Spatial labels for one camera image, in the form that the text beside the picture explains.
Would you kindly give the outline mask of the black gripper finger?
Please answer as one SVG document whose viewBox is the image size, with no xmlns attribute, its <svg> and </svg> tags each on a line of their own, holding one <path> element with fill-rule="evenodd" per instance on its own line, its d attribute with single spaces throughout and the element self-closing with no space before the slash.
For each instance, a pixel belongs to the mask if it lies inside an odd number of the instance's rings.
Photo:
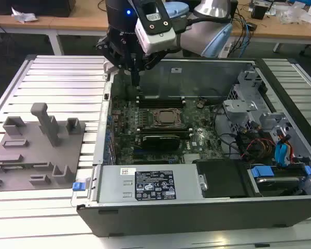
<svg viewBox="0 0 311 249">
<path fill-rule="evenodd" d="M 131 77 L 131 84 L 136 86 L 135 64 L 125 36 L 114 40 L 106 36 L 98 41 L 96 48 L 117 69 L 127 71 Z"/>
<path fill-rule="evenodd" d="M 135 58 L 135 86 L 139 86 L 140 74 L 145 70 L 154 68 L 166 55 L 166 50 L 149 55 L 144 52 L 137 53 Z"/>
</svg>

